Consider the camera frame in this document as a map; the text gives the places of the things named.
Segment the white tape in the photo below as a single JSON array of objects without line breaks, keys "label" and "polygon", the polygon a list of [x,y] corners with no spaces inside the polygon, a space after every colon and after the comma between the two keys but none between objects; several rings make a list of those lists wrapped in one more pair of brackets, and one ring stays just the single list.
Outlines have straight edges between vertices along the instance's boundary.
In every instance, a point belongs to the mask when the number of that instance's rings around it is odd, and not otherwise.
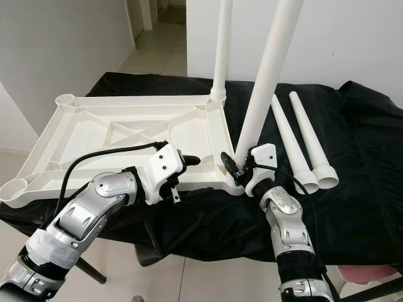
[{"label": "white tape", "polygon": [[51,262],[64,269],[71,269],[82,254],[39,229],[28,239],[25,247],[30,259],[38,266]]}]

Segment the black cloth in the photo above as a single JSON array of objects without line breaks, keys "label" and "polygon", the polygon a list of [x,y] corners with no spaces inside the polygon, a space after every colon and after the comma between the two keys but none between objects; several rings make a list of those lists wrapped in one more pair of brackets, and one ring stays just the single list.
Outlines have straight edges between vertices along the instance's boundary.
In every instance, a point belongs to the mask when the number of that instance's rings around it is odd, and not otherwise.
[{"label": "black cloth", "polygon": [[[106,73],[88,96],[208,94],[210,79]],[[237,145],[252,82],[226,84],[225,117]],[[319,243],[326,264],[403,263],[403,110],[385,95],[347,82],[334,90],[322,85],[279,84],[276,94],[308,159],[288,98],[297,91],[339,184],[312,194],[319,216]],[[274,143],[278,167],[290,164],[270,110],[259,143]],[[314,237],[306,197],[276,173],[276,182],[304,207],[304,222]],[[115,213],[100,237],[135,243],[143,265],[168,254],[199,260],[248,257],[274,261],[270,226],[255,199],[202,189],[176,205],[137,203]],[[0,205],[0,219],[30,235],[51,214],[55,200],[34,201],[20,209]]]}]

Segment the white pipe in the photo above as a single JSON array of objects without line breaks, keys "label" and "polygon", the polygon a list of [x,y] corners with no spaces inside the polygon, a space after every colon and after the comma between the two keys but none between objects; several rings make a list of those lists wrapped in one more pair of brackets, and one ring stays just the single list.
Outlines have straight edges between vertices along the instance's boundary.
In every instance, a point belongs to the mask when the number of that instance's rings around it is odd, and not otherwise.
[{"label": "white pipe", "polygon": [[[316,176],[309,169],[308,163],[305,160],[297,139],[292,132],[291,126],[285,117],[283,108],[281,108],[276,95],[273,95],[273,99],[271,100],[271,109],[275,114],[277,126],[280,130],[281,139],[283,140],[285,151],[287,152],[287,157],[290,161],[294,177],[301,182],[309,194],[316,192],[319,189]],[[295,185],[295,189],[298,193],[303,194],[299,186]]]},{"label": "white pipe", "polygon": [[235,152],[239,169],[244,167],[247,151],[259,141],[303,1],[280,0],[277,5]]},{"label": "white pipe", "polygon": [[294,108],[295,116],[307,147],[310,163],[314,168],[314,174],[321,189],[330,189],[339,183],[336,171],[329,165],[329,161],[322,149],[321,143],[317,139],[315,130],[309,121],[307,113],[302,106],[301,100],[295,91],[290,93],[290,99]]},{"label": "white pipe", "polygon": [[229,61],[231,12],[232,0],[221,0],[217,49],[215,51],[214,80],[210,91],[210,99],[223,103],[227,98],[225,80],[227,78]]}]

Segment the white plastic tube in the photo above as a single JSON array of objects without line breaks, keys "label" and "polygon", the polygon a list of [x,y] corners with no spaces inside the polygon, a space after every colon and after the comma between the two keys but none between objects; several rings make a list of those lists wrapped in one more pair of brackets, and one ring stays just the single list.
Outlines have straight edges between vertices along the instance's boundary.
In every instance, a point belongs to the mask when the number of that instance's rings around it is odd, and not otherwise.
[{"label": "white plastic tube", "polygon": [[259,141],[302,3],[303,0],[280,0],[277,5],[235,152],[240,169],[244,167],[247,151]]},{"label": "white plastic tube", "polygon": [[333,167],[329,165],[329,161],[326,158],[321,143],[317,139],[315,130],[309,121],[298,94],[292,91],[290,99],[304,138],[305,146],[308,150],[310,163],[314,168],[313,172],[319,183],[319,188],[330,189],[337,186],[339,177]]},{"label": "white plastic tube", "polygon": [[225,102],[227,98],[225,80],[227,78],[229,60],[231,13],[232,0],[221,0],[214,79],[213,87],[210,91],[210,99],[216,102]]},{"label": "white plastic tube", "polygon": [[[287,152],[287,157],[290,161],[294,177],[301,182],[309,194],[316,192],[319,189],[316,176],[309,169],[308,163],[305,160],[297,139],[292,132],[291,126],[285,117],[283,108],[281,108],[276,95],[274,95],[273,99],[271,100],[271,109],[273,109],[275,114],[277,126],[280,130],[281,139],[283,140],[285,151]],[[304,193],[297,185],[295,185],[295,189],[300,194]]]}]

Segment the black table leg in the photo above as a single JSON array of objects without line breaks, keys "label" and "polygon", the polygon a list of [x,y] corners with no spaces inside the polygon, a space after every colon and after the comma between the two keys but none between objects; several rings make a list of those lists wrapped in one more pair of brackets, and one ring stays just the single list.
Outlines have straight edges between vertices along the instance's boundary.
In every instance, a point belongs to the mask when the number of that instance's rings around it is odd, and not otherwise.
[{"label": "black table leg", "polygon": [[106,277],[98,272],[95,268],[91,266],[88,262],[86,262],[83,258],[80,257],[76,263],[76,267],[85,272],[87,275],[97,280],[100,284],[104,284],[106,282]]},{"label": "black table leg", "polygon": [[374,288],[366,289],[360,293],[352,294],[351,296],[341,299],[342,302],[364,302],[372,299],[394,294],[398,291],[403,291],[403,277],[391,280]]}]

